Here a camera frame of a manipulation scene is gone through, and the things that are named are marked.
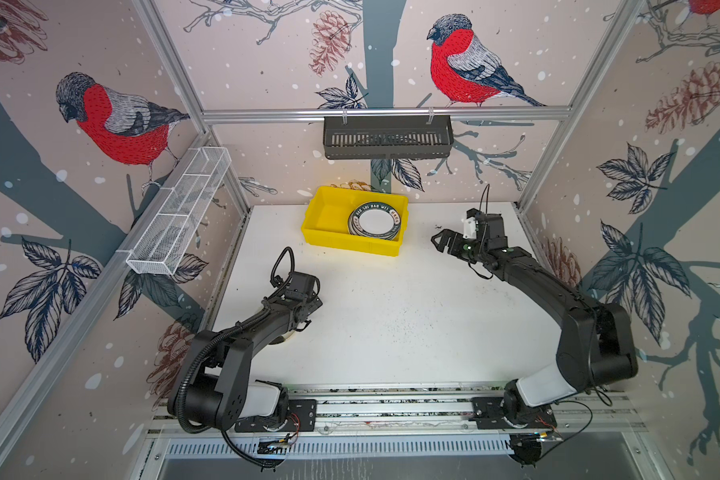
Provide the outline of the dark lettered rim white plate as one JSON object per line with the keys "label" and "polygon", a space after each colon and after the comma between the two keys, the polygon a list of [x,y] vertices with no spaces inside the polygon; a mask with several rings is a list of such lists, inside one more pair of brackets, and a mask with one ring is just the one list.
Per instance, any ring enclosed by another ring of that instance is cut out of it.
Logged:
{"label": "dark lettered rim white plate", "polygon": [[355,236],[394,240],[401,229],[400,213],[383,202],[364,203],[355,208],[348,218],[348,231]]}

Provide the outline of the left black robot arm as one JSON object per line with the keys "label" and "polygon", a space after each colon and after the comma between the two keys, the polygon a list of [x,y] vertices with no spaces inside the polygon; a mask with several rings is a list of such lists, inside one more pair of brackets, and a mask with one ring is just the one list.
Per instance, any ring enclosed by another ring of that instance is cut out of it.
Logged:
{"label": "left black robot arm", "polygon": [[168,400],[168,412],[189,434],[229,430],[242,417],[254,356],[276,338],[309,324],[322,306],[320,281],[295,272],[248,319],[203,330],[190,343]]}

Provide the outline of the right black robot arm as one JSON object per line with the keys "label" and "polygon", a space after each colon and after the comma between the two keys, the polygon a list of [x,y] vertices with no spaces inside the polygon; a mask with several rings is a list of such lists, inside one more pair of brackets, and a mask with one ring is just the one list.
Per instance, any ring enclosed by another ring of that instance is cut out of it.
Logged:
{"label": "right black robot arm", "polygon": [[631,319],[617,303],[604,304],[576,291],[545,270],[530,252],[511,246],[503,218],[467,211],[464,231],[443,229],[431,237],[441,253],[523,292],[560,328],[554,361],[536,373],[506,384],[501,404],[505,420],[524,426],[552,403],[638,373]]}

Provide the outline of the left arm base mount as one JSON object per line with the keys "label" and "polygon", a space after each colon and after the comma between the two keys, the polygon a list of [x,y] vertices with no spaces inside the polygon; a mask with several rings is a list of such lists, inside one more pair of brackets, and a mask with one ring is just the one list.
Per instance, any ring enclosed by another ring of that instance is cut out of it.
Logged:
{"label": "left arm base mount", "polygon": [[236,433],[302,433],[313,432],[317,416],[314,399],[289,400],[278,405],[270,416],[241,418],[234,425]]}

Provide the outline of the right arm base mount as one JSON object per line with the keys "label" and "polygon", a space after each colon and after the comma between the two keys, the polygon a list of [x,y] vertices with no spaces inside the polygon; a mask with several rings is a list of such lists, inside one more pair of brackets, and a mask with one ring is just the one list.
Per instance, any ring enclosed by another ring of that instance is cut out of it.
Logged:
{"label": "right arm base mount", "polygon": [[479,430],[556,429],[557,422],[550,405],[528,407],[522,402],[502,397],[473,397],[473,421]]}

